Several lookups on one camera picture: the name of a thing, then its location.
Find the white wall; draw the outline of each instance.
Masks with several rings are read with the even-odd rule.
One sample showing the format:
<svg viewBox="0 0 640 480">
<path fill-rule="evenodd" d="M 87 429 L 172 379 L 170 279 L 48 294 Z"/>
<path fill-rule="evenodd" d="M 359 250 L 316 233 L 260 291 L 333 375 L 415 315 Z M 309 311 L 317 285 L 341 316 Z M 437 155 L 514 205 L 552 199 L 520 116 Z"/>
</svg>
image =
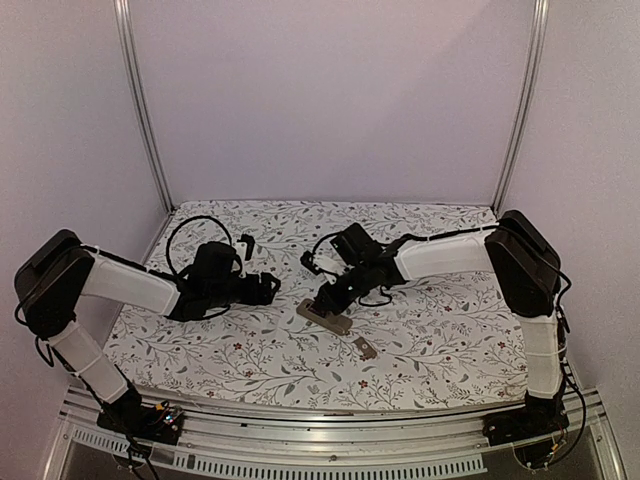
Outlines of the white wall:
<svg viewBox="0 0 640 480">
<path fill-rule="evenodd" d="M 640 3 L 557 1 L 549 15 L 506 207 L 531 217 L 574 280 L 571 356 L 640 478 Z"/>
<path fill-rule="evenodd" d="M 13 321 L 13 276 L 62 227 L 140 259 L 163 214 L 113 3 L 1 0 L 0 11 L 0 477 L 33 480 L 67 376 Z M 84 305 L 79 320 L 104 340 L 115 306 Z"/>
<path fill-rule="evenodd" d="M 489 204 L 534 2 L 137 1 L 177 201 Z"/>
</svg>

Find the floral pattern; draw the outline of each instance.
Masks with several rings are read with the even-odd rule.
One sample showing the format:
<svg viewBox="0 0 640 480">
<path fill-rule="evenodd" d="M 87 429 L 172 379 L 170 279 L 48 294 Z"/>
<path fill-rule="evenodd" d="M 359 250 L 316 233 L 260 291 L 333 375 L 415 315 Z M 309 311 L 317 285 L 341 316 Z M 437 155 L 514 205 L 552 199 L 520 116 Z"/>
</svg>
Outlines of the floral pattern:
<svg viewBox="0 0 640 480">
<path fill-rule="evenodd" d="M 225 315 L 179 323 L 125 306 L 105 351 L 134 382 L 217 399 L 300 408 L 453 408 L 520 399 L 526 363 L 518 322 L 487 272 L 440 275 L 391 289 L 384 307 L 353 305 L 350 335 L 338 337 L 295 313 L 323 277 L 300 266 L 322 235 L 360 222 L 386 242 L 495 221 L 488 208 L 291 201 L 188 202 L 176 212 L 148 265 L 167 270 L 167 237 L 184 219 L 208 214 L 234 238 L 256 239 L 251 272 L 282 280 L 267 307 L 234 305 Z M 194 222 L 174 240 L 178 270 L 199 244 L 222 239 L 213 222 Z M 321 252 L 331 252 L 327 244 Z M 372 293 L 367 300 L 376 302 Z M 353 341 L 378 352 L 366 360 Z"/>
</svg>

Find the vertical metal post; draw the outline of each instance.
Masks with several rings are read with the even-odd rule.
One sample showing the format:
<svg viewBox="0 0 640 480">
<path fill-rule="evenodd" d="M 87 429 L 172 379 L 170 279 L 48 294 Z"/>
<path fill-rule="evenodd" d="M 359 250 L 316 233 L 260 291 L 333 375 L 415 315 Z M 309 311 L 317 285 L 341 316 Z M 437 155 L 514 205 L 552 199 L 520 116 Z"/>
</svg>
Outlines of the vertical metal post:
<svg viewBox="0 0 640 480">
<path fill-rule="evenodd" d="M 122 55 L 124 57 L 125 69 L 131 87 L 131 96 L 138 117 L 138 125 L 142 142 L 147 152 L 147 159 L 151 167 L 151 173 L 160 195 L 160 201 L 167 213 L 175 209 L 175 205 L 169 191 L 169 183 L 158 155 L 158 146 L 151 128 L 151 118 L 147 107 L 147 102 L 142 86 L 142 78 L 138 66 L 138 57 L 136 55 L 136 47 L 133 38 L 133 27 L 131 26 L 131 14 L 129 12 L 128 0 L 114 0 L 116 8 L 116 21 L 118 23 L 118 31 L 120 33 L 120 43 L 122 45 Z"/>
<path fill-rule="evenodd" d="M 531 100 L 535 91 L 536 79 L 538 77 L 538 68 L 540 66 L 540 58 L 542 57 L 542 47 L 544 45 L 544 34 L 547 28 L 547 14 L 549 10 L 548 0 L 536 0 L 533 25 L 531 27 L 531 40 L 529 43 L 529 54 L 527 57 L 527 68 L 525 71 L 522 91 L 520 93 L 520 103 L 516 114 L 516 120 L 513 124 L 511 137 L 509 138 L 509 146 L 507 155 L 504 160 L 502 172 L 500 173 L 500 181 L 493 196 L 491 208 L 496 215 L 501 213 L 504 200 L 509 189 L 509 183 L 513 175 L 513 170 L 520 151 L 520 144 L 527 123 L 527 116 L 531 106 Z"/>
</svg>

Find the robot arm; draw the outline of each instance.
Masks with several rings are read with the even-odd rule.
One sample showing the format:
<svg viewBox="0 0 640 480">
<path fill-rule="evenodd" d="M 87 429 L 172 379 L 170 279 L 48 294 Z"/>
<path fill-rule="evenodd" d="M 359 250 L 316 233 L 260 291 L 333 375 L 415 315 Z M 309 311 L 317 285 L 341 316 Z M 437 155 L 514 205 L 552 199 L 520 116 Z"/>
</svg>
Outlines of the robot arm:
<svg viewBox="0 0 640 480">
<path fill-rule="evenodd" d="M 207 310 L 231 303 L 270 304 L 280 282 L 268 273 L 243 271 L 253 239 L 241 240 L 235 248 L 220 242 L 200 245 L 193 264 L 176 277 L 82 245 L 73 232 L 61 230 L 16 274 L 16 312 L 23 311 L 22 323 L 97 397 L 103 408 L 98 425 L 175 444 L 182 422 L 179 407 L 143 406 L 133 384 L 75 321 L 75 306 L 80 296 L 97 296 L 185 322 L 212 318 L 218 314 L 204 317 Z"/>
<path fill-rule="evenodd" d="M 565 338 L 556 305 L 560 259 L 524 215 L 510 211 L 498 225 L 430 238 L 405 235 L 389 245 L 374 241 L 353 224 L 335 234 L 331 244 L 349 266 L 346 271 L 341 266 L 332 269 L 334 264 L 321 257 L 316 260 L 315 251 L 301 259 L 309 270 L 327 277 L 308 302 L 308 311 L 301 313 L 314 321 L 320 316 L 325 324 L 374 288 L 445 273 L 495 272 L 507 306 L 522 325 L 528 391 L 525 408 L 513 411 L 506 422 L 487 419 L 485 434 L 492 444 L 499 444 L 568 425 L 560 366 Z"/>
</svg>

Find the robotic arm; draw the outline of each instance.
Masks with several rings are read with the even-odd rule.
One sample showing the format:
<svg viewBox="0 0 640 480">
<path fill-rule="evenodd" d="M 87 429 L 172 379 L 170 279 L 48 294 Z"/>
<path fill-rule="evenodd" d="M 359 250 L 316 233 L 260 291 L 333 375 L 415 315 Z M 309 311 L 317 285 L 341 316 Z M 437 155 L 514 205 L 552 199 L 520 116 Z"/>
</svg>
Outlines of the robotic arm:
<svg viewBox="0 0 640 480">
<path fill-rule="evenodd" d="M 374 241 L 356 223 L 334 234 L 331 244 L 349 267 L 316 255 L 318 245 L 306 252 L 302 264 L 315 274 L 324 273 L 327 281 L 313 301 L 298 309 L 328 327 L 344 320 L 346 308 L 374 288 L 444 273 L 495 272 L 507 306 L 522 325 L 528 391 L 522 409 L 485 417 L 484 433 L 496 445 L 568 426 L 562 404 L 560 258 L 522 213 L 509 211 L 490 227 L 429 238 L 405 235 L 389 245 Z"/>
<path fill-rule="evenodd" d="M 76 322 L 80 296 L 97 296 L 186 322 L 215 307 L 232 303 L 268 305 L 280 287 L 269 273 L 246 274 L 253 238 L 243 235 L 235 247 L 220 242 L 200 245 L 193 263 L 175 276 L 149 270 L 98 248 L 81 244 L 69 230 L 61 230 L 18 271 L 16 309 L 38 340 L 79 377 L 102 407 L 98 425 L 134 437 L 176 444 L 182 410 L 168 402 L 146 407 L 142 397 L 82 325 Z"/>
</svg>

